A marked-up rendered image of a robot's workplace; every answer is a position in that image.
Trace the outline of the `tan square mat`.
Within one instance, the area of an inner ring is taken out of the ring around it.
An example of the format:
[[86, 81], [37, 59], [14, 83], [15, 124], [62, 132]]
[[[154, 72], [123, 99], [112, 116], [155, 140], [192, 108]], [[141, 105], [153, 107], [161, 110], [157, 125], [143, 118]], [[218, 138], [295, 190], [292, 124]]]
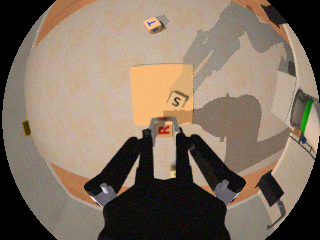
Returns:
[[[149, 125], [156, 116], [176, 116], [178, 124], [192, 124], [193, 65], [135, 66], [130, 76], [135, 125]], [[172, 91], [186, 98], [180, 111], [166, 105]]]

